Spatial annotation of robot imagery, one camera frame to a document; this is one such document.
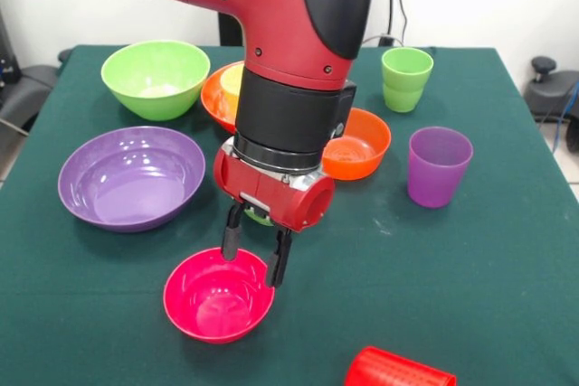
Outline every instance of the pink bowl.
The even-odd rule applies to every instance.
[[[267,315],[275,296],[265,285],[267,266],[239,249],[232,262],[220,248],[183,261],[165,284],[163,303],[184,334],[210,344],[228,344],[247,335]]]

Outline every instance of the green bowl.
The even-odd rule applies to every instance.
[[[258,222],[260,225],[273,226],[273,223],[271,223],[271,221],[269,219],[264,219],[264,218],[258,216],[257,214],[255,214],[255,212],[253,212],[253,210],[245,210],[245,214],[247,215],[247,217]]]
[[[211,63],[179,41],[149,41],[113,53],[100,76],[120,103],[149,121],[184,115],[199,98]]]

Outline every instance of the floor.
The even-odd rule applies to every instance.
[[[565,176],[565,179],[569,183],[571,190],[575,193],[577,201],[579,201],[579,154],[571,154],[567,150],[567,145],[565,143],[565,133],[567,127],[562,126],[560,132],[559,146],[557,147],[554,157],[556,162],[561,168],[561,172]],[[555,142],[556,125],[555,124],[545,124],[541,127],[541,133],[549,149],[553,149],[553,143]]]
[[[559,164],[571,190],[573,190],[577,197],[577,201],[579,201],[579,154],[572,155],[567,151],[567,146],[565,144],[565,131],[566,126],[562,126],[562,140],[559,141],[559,147],[555,151],[555,160]],[[546,124],[541,127],[541,133],[543,133],[546,144],[550,149],[553,148],[555,132],[556,126],[554,124]],[[18,138],[13,143],[13,146],[7,150],[6,155],[0,156],[0,189],[2,188],[4,181],[8,178],[14,162],[24,147],[24,143],[25,139],[23,137]]]

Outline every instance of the white wall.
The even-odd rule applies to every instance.
[[[579,0],[404,0],[406,43],[496,47],[521,87],[537,54],[579,69]],[[77,43],[178,38],[217,44],[216,14],[172,0],[0,0],[23,65],[54,63]],[[367,35],[385,31],[388,0],[374,0]],[[400,15],[394,30],[399,34]]]

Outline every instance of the purple cup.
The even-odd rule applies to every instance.
[[[62,167],[58,193],[79,219],[115,232],[140,232],[177,216],[201,185],[203,151],[178,131],[129,127],[77,149]]]
[[[426,208],[448,205],[474,154],[472,143],[458,131],[427,127],[410,138],[408,194]]]

